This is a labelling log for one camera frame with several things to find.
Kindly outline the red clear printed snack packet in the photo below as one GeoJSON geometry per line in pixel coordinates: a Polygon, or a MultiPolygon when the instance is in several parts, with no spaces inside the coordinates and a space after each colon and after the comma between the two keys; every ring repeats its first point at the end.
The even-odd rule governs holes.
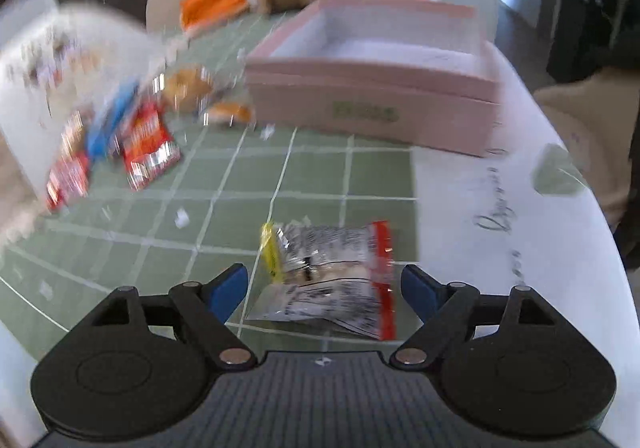
{"type": "Polygon", "coordinates": [[[394,265],[385,221],[341,227],[268,222],[262,261],[270,276],[250,321],[323,320],[373,340],[396,338],[394,265]]]}

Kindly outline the dark red snack packet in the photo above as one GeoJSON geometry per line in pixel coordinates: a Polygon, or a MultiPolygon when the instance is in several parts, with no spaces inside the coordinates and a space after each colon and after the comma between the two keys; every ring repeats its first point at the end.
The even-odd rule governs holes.
{"type": "Polygon", "coordinates": [[[86,142],[92,116],[89,108],[75,110],[65,124],[46,184],[46,204],[51,212],[68,207],[88,194],[91,160],[86,142]]]}

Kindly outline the red spicy strip packet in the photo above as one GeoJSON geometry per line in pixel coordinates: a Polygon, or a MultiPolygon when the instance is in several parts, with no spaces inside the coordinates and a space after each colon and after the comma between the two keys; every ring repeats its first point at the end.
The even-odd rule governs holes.
{"type": "Polygon", "coordinates": [[[132,116],[122,140],[122,159],[130,188],[142,190],[181,159],[181,150],[166,127],[163,110],[147,98],[132,116]]]}

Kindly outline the blue snack bag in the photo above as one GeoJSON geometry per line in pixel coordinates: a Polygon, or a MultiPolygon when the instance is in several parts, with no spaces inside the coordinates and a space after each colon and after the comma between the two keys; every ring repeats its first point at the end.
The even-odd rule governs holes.
{"type": "Polygon", "coordinates": [[[138,87],[138,80],[122,83],[116,94],[94,116],[86,137],[86,154],[91,161],[107,156],[122,118],[136,98],[138,87]]]}

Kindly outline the yellow bread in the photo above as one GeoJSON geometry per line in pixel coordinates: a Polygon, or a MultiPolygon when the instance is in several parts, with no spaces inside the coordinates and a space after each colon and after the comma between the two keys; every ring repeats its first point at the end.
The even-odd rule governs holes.
{"type": "Polygon", "coordinates": [[[214,92],[214,83],[200,66],[175,70],[165,76],[162,101],[175,113],[197,113],[214,92]]]}

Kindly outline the small orange wrapped cake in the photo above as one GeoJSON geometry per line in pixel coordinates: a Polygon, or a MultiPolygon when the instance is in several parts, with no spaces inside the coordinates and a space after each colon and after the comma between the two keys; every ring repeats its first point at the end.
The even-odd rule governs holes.
{"type": "Polygon", "coordinates": [[[204,125],[220,124],[233,127],[235,124],[252,125],[255,117],[249,104],[232,101],[214,103],[202,116],[204,125]]]}

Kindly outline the pink cardboard box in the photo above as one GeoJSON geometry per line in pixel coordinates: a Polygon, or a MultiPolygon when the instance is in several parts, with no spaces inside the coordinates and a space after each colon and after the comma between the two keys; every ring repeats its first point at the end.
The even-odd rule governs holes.
{"type": "Polygon", "coordinates": [[[319,0],[246,57],[259,120],[483,157],[500,112],[474,8],[319,0]]]}

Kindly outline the white cartoon chair cover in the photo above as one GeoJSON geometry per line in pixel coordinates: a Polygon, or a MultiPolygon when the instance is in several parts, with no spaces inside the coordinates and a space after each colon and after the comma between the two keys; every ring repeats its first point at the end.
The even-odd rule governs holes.
{"type": "Polygon", "coordinates": [[[164,56],[160,37],[123,12],[72,3],[37,17],[1,49],[1,132],[38,198],[63,127],[142,79],[164,56]]]}

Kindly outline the orange tissue pack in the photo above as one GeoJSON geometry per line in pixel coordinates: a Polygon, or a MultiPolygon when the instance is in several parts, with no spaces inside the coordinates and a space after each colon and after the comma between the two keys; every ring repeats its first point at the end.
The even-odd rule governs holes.
{"type": "Polygon", "coordinates": [[[195,34],[241,15],[250,8],[248,0],[182,0],[180,26],[195,34]]]}

